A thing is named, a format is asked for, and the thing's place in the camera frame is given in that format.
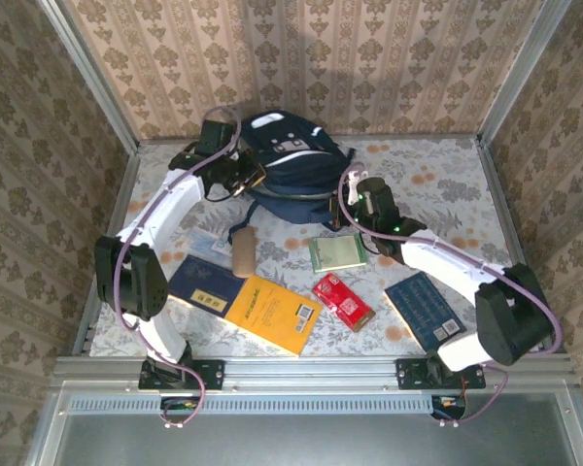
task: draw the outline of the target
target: cable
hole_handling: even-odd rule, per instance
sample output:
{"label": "cable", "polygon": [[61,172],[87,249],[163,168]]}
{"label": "cable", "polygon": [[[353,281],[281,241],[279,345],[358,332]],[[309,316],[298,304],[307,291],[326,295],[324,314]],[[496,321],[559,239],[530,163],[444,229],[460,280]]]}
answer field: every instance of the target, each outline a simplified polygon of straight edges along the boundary
{"label": "cable", "polygon": [[482,366],[485,369],[490,369],[491,371],[501,372],[503,374],[503,380],[501,381],[500,385],[497,387],[497,390],[495,390],[495,393],[493,393],[493,396],[490,397],[490,400],[488,400],[484,406],[482,406],[479,410],[477,410],[472,415],[467,416],[467,417],[463,417],[462,419],[459,419],[458,422],[469,422],[470,420],[474,420],[474,419],[480,417],[488,408],[491,407],[491,405],[493,403],[495,403],[498,396],[501,395],[501,393],[505,389],[505,386],[507,385],[507,381],[509,380],[509,374],[507,374],[507,371],[504,371],[503,369],[500,369],[498,367],[487,366],[485,364],[482,364]]}
{"label": "cable", "polygon": [[210,202],[222,202],[222,201],[226,201],[227,199],[230,199],[231,197],[233,197],[233,194],[229,194],[227,196],[221,197],[220,199],[210,199],[209,197],[205,196],[205,199],[207,201],[210,201]]}
{"label": "cable", "polygon": [[483,272],[496,278],[497,280],[502,281],[503,283],[510,286],[512,289],[518,291],[521,295],[525,296],[532,303],[534,303],[546,315],[546,317],[551,322],[551,325],[553,326],[553,331],[555,333],[555,341],[553,342],[553,345],[551,346],[551,348],[544,349],[544,350],[538,351],[538,352],[530,352],[529,355],[532,357],[539,357],[539,356],[543,356],[546,354],[551,354],[560,348],[560,346],[562,345],[562,339],[563,339],[562,327],[560,326],[559,321],[557,320],[555,315],[552,313],[552,311],[548,308],[548,306],[546,306],[546,304],[544,304],[541,299],[539,299],[537,296],[535,296],[533,293],[531,293],[527,289],[524,289],[522,286],[520,286],[516,282],[508,279],[507,277],[500,274],[496,270],[486,266],[484,261],[469,257],[468,255],[464,254],[462,251],[458,250],[458,248],[455,248],[455,247],[452,247],[450,245],[446,245],[446,244],[443,244],[440,242],[435,242],[435,241],[430,240],[428,238],[415,238],[415,237],[396,236],[396,235],[387,235],[384,233],[378,233],[377,231],[372,231],[369,228],[365,228],[364,226],[359,224],[357,221],[355,221],[354,218],[348,212],[348,208],[345,204],[345,200],[343,198],[343,185],[345,183],[346,177],[348,176],[348,173],[350,173],[352,171],[362,171],[362,170],[364,170],[364,165],[360,162],[356,162],[356,163],[353,163],[352,165],[350,165],[341,175],[341,178],[339,179],[339,186],[337,189],[337,195],[339,198],[339,207],[341,209],[341,212],[350,221],[350,223],[353,226],[355,226],[361,232],[367,233],[368,235],[373,236],[375,238],[382,238],[382,239],[391,240],[391,241],[399,241],[401,243],[411,242],[411,243],[429,245],[429,246],[432,246],[434,248],[439,248],[439,249],[444,250],[445,252],[451,254],[452,256],[456,257],[457,259],[460,259],[462,262],[470,265],[471,267],[475,267],[477,269],[480,269]]}
{"label": "cable", "polygon": [[182,150],[182,152],[190,153],[196,147],[197,144],[198,141],[192,141],[190,144],[184,147],[184,150]]}
{"label": "cable", "polygon": [[183,180],[185,180],[187,177],[192,176],[192,174],[194,172],[196,172],[197,170],[200,170],[205,165],[208,165],[209,163],[212,163],[216,159],[229,153],[237,145],[237,142],[240,138],[240,131],[242,129],[242,121],[240,119],[240,116],[237,114],[237,112],[235,110],[233,110],[230,107],[218,106],[218,107],[214,107],[213,109],[210,109],[209,111],[207,111],[205,113],[205,115],[203,116],[203,121],[205,119],[207,119],[208,116],[210,116],[211,114],[213,114],[215,112],[225,112],[228,115],[230,115],[231,117],[233,117],[233,119],[235,119],[235,132],[231,136],[231,139],[229,140],[228,144],[226,146],[224,146],[221,150],[216,152],[214,155],[212,155],[211,157],[208,157],[205,160],[201,160],[199,163],[194,165],[192,168],[186,170],[186,172],[183,175],[181,175],[176,180],[171,182],[166,187],[165,190],[163,190],[162,192],[159,193],[159,195],[149,205],[147,210],[143,212],[143,216],[138,221],[138,223],[136,224],[136,226],[134,227],[134,229],[132,230],[130,235],[127,237],[127,239],[123,243],[123,246],[121,247],[121,249],[119,251],[119,256],[117,257],[117,265],[115,266],[115,273],[113,275],[113,292],[114,292],[113,297],[114,297],[114,304],[115,304],[115,314],[117,315],[117,319],[119,320],[122,327],[130,332],[135,332],[136,335],[138,336],[139,340],[145,346],[145,348],[147,348],[148,351],[150,351],[152,354],[154,354],[158,360],[169,365],[170,367],[173,367],[179,371],[182,371],[182,372],[189,374],[190,376],[194,377],[199,384],[200,397],[199,397],[198,403],[196,404],[196,407],[194,408],[194,411],[192,412],[192,414],[189,415],[182,422],[171,422],[170,420],[165,419],[167,424],[175,425],[177,427],[179,427],[180,425],[183,427],[185,424],[190,422],[194,418],[194,416],[200,411],[201,407],[203,406],[203,401],[205,400],[205,383],[203,382],[201,377],[194,370],[190,369],[190,367],[183,366],[183,365],[177,364],[173,361],[170,361],[168,358],[166,358],[165,356],[163,356],[162,354],[157,352],[157,350],[155,350],[155,348],[149,343],[149,341],[145,338],[145,336],[138,329],[138,322],[136,322],[134,325],[130,325],[129,323],[127,323],[127,321],[123,317],[123,314],[121,312],[121,307],[120,307],[120,271],[121,271],[123,261],[125,260],[125,256],[127,254],[127,250],[129,250],[129,247],[131,246],[132,242],[134,241],[136,236],[138,236],[138,234],[140,233],[140,230],[142,230],[142,228],[145,225],[145,223],[147,222],[147,220],[155,212],[155,209],[157,208],[157,206],[159,206],[159,204],[162,202],[162,200],[164,200],[164,198],[173,190],[173,188],[175,186],[177,186],[179,183],[181,183]]}
{"label": "cable", "polygon": [[365,244],[365,240],[362,238],[362,233],[359,234],[359,237],[360,237],[360,243],[368,252],[371,252],[372,254],[380,255],[380,252],[378,252],[377,250],[371,250],[370,248],[367,247],[367,245]]}
{"label": "cable", "polygon": [[436,408],[434,408],[434,412],[443,416],[447,420],[455,420],[451,416],[449,416],[447,413],[445,413],[444,411],[440,411],[440,410],[437,410]]}
{"label": "cable", "polygon": [[[177,406],[177,405],[185,405],[187,402],[190,402],[191,400],[187,400],[187,399],[181,399],[181,400],[173,400],[170,401],[168,403],[166,403],[164,405],[164,410],[162,411],[162,414],[159,415],[159,418],[162,419],[164,421],[164,425],[168,425],[170,427],[170,424],[172,424],[173,422],[168,418],[168,410],[171,406]],[[180,425],[184,426],[183,424],[180,423],[175,423],[178,427]]]}
{"label": "cable", "polygon": [[468,400],[466,399],[466,381],[464,380],[464,377],[461,377],[461,379],[463,381],[463,392],[460,396],[464,400],[464,412],[466,413],[466,406],[468,404]]}

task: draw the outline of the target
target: red snack box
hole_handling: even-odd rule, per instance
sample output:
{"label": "red snack box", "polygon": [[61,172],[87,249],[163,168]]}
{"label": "red snack box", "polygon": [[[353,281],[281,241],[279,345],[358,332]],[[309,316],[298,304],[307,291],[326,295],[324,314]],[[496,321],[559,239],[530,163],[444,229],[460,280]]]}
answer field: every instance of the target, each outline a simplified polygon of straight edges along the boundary
{"label": "red snack box", "polygon": [[358,332],[376,315],[334,274],[328,274],[314,287],[313,294],[334,311],[343,322]]}

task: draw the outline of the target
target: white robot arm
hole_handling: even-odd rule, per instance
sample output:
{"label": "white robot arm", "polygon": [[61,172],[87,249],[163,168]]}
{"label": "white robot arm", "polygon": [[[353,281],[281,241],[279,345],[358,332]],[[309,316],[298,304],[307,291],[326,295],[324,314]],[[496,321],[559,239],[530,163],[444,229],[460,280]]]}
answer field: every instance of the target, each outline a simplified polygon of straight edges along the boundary
{"label": "white robot arm", "polygon": [[[189,354],[188,343],[169,315],[162,311],[168,295],[168,281],[159,266],[159,258],[166,242],[181,219],[203,199],[213,183],[222,183],[229,192],[238,194],[265,176],[250,154],[235,150],[220,162],[207,165],[207,169],[202,168],[193,175],[189,166],[194,163],[203,165],[205,158],[205,155],[186,155],[184,152],[175,157],[164,182],[143,212],[116,238],[101,238],[95,247],[100,298],[113,304],[116,302],[115,292],[119,290],[122,319],[139,329],[149,344],[149,357],[164,362],[182,362],[187,352]],[[395,231],[400,238],[390,241],[373,235],[372,241],[378,251],[435,277],[475,306],[477,331],[457,335],[438,350],[442,364],[449,371],[459,372],[492,359],[511,364],[550,334],[550,324],[544,313],[497,283],[497,277],[510,274],[509,280],[519,282],[543,299],[529,268],[522,264],[510,269],[496,264],[471,267],[471,261],[477,260],[473,256],[461,250],[454,253],[451,245],[449,248],[438,247],[445,243],[425,225],[401,217],[384,180],[368,178],[366,172],[360,172],[353,173],[351,181],[348,202],[353,204],[356,226],[373,233],[393,234]],[[339,200],[343,202],[341,192]],[[126,252],[126,245],[129,256],[125,264],[118,265],[121,254]],[[118,282],[115,281],[117,270],[120,270]]]}
{"label": "white robot arm", "polygon": [[[186,170],[182,169],[170,170],[166,174],[164,182],[149,204],[119,233],[118,237],[121,241],[126,241],[136,229],[138,233],[131,243],[132,246],[149,245],[153,248],[157,259],[161,258],[171,233],[179,226],[180,221],[189,210],[203,199],[204,189],[201,178],[194,175],[185,177],[155,206],[152,215],[147,218],[145,224],[142,227],[138,225],[156,199],[159,199],[160,195],[169,189],[169,185],[185,174]],[[159,360],[161,355],[172,362],[179,362],[186,350],[187,343],[175,328],[168,313],[161,312],[149,319],[142,319],[132,314],[125,314],[123,318],[132,326],[138,325],[141,334],[153,348],[148,349],[149,357]]]}

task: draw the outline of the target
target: small green book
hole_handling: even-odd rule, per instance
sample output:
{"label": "small green book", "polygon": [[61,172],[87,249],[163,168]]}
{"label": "small green book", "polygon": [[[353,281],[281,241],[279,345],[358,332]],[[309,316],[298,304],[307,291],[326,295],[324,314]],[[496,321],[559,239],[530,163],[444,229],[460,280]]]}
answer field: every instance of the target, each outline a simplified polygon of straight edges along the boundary
{"label": "small green book", "polygon": [[313,238],[309,245],[313,272],[347,269],[367,265],[367,255],[360,235]]}

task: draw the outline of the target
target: metal bracket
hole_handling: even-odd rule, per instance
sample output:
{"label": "metal bracket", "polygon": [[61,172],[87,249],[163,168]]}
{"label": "metal bracket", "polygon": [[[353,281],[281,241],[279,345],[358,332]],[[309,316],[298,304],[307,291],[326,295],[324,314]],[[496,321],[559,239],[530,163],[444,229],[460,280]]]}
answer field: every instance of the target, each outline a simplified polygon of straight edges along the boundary
{"label": "metal bracket", "polygon": [[484,371],[478,365],[455,372],[440,382],[430,374],[426,357],[398,359],[395,369],[400,390],[459,390],[463,387],[463,380],[467,390],[486,388]]}
{"label": "metal bracket", "polygon": [[[224,361],[221,359],[193,359],[189,365],[208,390],[222,390]],[[139,390],[190,390],[198,389],[198,382],[184,371],[147,358],[143,362],[138,380]]]}

